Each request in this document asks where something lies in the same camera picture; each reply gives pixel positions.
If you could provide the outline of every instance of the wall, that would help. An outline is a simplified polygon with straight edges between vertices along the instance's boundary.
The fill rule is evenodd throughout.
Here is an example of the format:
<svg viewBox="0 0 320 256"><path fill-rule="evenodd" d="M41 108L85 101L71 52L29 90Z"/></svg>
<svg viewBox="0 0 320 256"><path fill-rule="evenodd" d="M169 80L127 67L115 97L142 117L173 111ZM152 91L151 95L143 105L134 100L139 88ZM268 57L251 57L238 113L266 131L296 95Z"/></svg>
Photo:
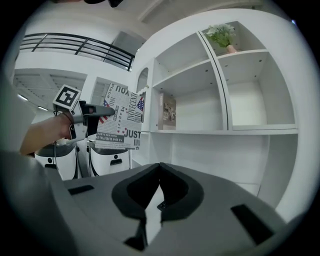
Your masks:
<svg viewBox="0 0 320 256"><path fill-rule="evenodd" d="M269 50L288 85L299 129L296 161L289 184L276 211L286 220L305 212L320 178L320 77L318 65L300 31L273 14L250 9L220 9L181 19L152 35L135 56L132 79L152 58L209 25L239 21Z"/></svg>

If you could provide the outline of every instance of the white flowers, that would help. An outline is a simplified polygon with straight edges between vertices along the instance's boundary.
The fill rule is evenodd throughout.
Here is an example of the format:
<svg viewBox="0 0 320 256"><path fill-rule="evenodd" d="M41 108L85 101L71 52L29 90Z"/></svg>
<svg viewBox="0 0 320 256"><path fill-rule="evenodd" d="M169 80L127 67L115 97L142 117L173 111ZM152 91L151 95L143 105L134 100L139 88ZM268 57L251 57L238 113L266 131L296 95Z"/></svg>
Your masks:
<svg viewBox="0 0 320 256"><path fill-rule="evenodd" d="M209 26L209 30L205 34L213 42L224 48L231 45L232 37L236 35L235 28L229 24Z"/></svg>

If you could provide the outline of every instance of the white shelf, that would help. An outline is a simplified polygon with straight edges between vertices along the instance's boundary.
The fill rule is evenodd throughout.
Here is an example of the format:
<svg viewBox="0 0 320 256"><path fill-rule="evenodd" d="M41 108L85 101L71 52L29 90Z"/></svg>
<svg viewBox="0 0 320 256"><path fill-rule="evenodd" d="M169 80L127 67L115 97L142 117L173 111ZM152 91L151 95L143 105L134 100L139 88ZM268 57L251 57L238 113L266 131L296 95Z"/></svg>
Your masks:
<svg viewBox="0 0 320 256"><path fill-rule="evenodd" d="M173 97L217 86L217 79L209 59L198 62L166 77L153 87Z"/></svg>
<svg viewBox="0 0 320 256"><path fill-rule="evenodd" d="M227 53L221 56L218 56L217 59L220 61L223 58L228 58L228 57L233 57L237 55L242 55L242 54L254 54L254 53L268 53L267 49L261 49L261 50L244 50L244 51L238 51L234 53Z"/></svg>
<svg viewBox="0 0 320 256"><path fill-rule="evenodd" d="M257 37L251 33L245 26L243 26L238 21L228 22L227 24L231 25L235 29L235 37L233 38L232 45L237 51L250 51L250 50L261 50L265 49L265 46L260 42ZM212 47L214 53L217 56L223 56L228 54L226 48L220 47L216 42L209 40L210 46Z"/></svg>
<svg viewBox="0 0 320 256"><path fill-rule="evenodd" d="M156 57L154 62L153 84L157 84L159 81L184 68L208 59L208 54L199 36L194 33L177 42Z"/></svg>
<svg viewBox="0 0 320 256"><path fill-rule="evenodd" d="M257 82L265 64L267 51L243 51L219 58L228 85Z"/></svg>
<svg viewBox="0 0 320 256"><path fill-rule="evenodd" d="M174 165L215 175L235 183L261 183L268 161L268 135L175 134L170 141L171 163Z"/></svg>
<svg viewBox="0 0 320 256"><path fill-rule="evenodd" d="M239 130L157 130L158 134L190 134L190 135L285 135L297 134L298 129L239 129Z"/></svg>
<svg viewBox="0 0 320 256"><path fill-rule="evenodd" d="M297 129L295 124L266 124L266 125L234 125L233 130L292 130Z"/></svg>
<svg viewBox="0 0 320 256"><path fill-rule="evenodd" d="M271 207L277 207L287 189L296 162L297 148L297 134L270 137L268 161L258 197Z"/></svg>
<svg viewBox="0 0 320 256"><path fill-rule="evenodd" d="M227 84L233 129L297 128L286 81L268 51L243 51L218 60Z"/></svg>

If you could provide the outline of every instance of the white bookshelf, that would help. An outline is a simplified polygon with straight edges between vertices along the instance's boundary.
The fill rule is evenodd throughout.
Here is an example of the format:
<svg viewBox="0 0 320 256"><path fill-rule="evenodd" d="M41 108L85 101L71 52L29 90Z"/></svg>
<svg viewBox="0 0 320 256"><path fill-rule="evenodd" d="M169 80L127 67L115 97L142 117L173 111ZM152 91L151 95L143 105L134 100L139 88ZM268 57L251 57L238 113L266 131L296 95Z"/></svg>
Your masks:
<svg viewBox="0 0 320 256"><path fill-rule="evenodd" d="M212 43L203 30L146 64L151 86L139 93L148 96L149 133L132 160L225 178L276 207L298 148L290 90L269 49L241 22L230 24L236 53ZM158 129L161 93L176 101L175 130Z"/></svg>
<svg viewBox="0 0 320 256"><path fill-rule="evenodd" d="M297 128L287 84L268 51L243 51L217 59L227 85L233 130Z"/></svg>

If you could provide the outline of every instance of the metal railing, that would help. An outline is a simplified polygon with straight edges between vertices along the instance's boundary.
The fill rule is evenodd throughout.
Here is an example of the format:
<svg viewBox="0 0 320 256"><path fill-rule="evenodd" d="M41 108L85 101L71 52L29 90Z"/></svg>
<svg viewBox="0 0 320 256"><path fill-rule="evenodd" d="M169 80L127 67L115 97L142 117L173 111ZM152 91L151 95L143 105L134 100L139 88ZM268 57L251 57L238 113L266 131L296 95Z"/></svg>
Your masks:
<svg viewBox="0 0 320 256"><path fill-rule="evenodd" d="M66 33L34 33L24 36L20 50L75 52L130 71L135 56L112 44L90 37Z"/></svg>

